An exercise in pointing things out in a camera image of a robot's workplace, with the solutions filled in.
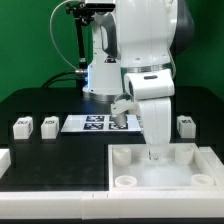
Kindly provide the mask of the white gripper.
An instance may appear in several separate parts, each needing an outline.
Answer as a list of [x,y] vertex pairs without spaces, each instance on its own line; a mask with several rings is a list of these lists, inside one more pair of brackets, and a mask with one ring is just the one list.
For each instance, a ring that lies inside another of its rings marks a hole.
[[111,115],[137,111],[148,144],[148,158],[153,159],[151,146],[155,147],[154,159],[162,158],[163,147],[171,138],[171,100],[175,88],[170,72],[126,73],[125,94],[115,98]]

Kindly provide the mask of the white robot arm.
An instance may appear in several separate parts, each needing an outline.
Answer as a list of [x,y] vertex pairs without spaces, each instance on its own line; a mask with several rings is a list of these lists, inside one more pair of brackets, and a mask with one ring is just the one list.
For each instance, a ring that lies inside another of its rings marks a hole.
[[84,6],[95,50],[85,94],[112,97],[118,126],[136,114],[145,142],[167,145],[176,73],[171,52],[189,44],[194,28],[185,0],[84,0]]

